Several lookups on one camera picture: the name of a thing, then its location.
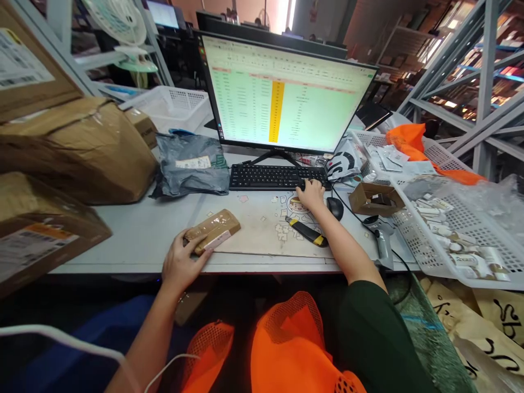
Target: desk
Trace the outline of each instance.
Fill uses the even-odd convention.
[[[215,130],[205,128],[207,118],[196,133],[218,138]],[[252,148],[225,146],[228,165],[244,162],[264,151]],[[288,165],[280,158],[270,158],[265,165]],[[337,185],[343,196],[349,189]],[[51,273],[160,273],[166,252],[176,234],[195,222],[201,209],[213,209],[221,198],[235,198],[208,194],[190,194],[160,202],[145,196],[139,203],[120,206],[95,207],[100,217],[113,231],[113,236],[72,259]],[[366,237],[366,230],[347,210],[344,226],[359,241],[372,260],[378,259],[374,238]],[[403,238],[395,234],[392,247],[409,264],[411,270],[420,270]],[[396,259],[395,270],[406,268]],[[327,273],[340,271],[332,258],[287,257],[275,255],[215,253],[204,267],[206,273]]]

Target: monitor stand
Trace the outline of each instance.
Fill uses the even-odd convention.
[[[269,150],[267,153],[264,153],[262,154],[259,158],[257,159],[254,159],[253,161],[251,161],[249,163],[249,165],[255,165],[255,164],[258,164],[259,162],[265,160],[266,158],[270,158],[270,157],[274,157],[274,156],[279,156],[279,157],[282,157],[283,159],[286,159],[287,161],[291,162],[294,166],[297,166],[299,168],[301,168],[302,166],[296,161],[294,160],[289,154],[287,154],[286,152],[282,151],[282,150],[275,150],[275,149],[272,149],[272,150]]]

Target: person's right hand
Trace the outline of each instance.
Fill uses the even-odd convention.
[[[325,187],[322,187],[322,183],[318,180],[306,180],[306,188],[304,191],[300,187],[296,188],[296,193],[299,196],[302,204],[314,212],[319,207],[324,205],[324,192],[326,191]]]

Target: person's left hand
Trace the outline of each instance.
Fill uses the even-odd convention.
[[[165,256],[164,267],[162,268],[162,289],[176,297],[180,297],[186,288],[195,281],[213,253],[212,249],[208,249],[199,259],[191,259],[191,253],[195,250],[198,243],[205,239],[207,235],[201,235],[191,240],[184,247],[184,235],[189,229],[190,228],[184,229],[176,235],[168,254]]]

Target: keyboard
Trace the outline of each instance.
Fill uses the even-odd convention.
[[[300,186],[301,179],[317,179],[326,190],[331,189],[324,168],[239,164],[231,166],[229,189],[231,191],[294,190],[295,187]]]

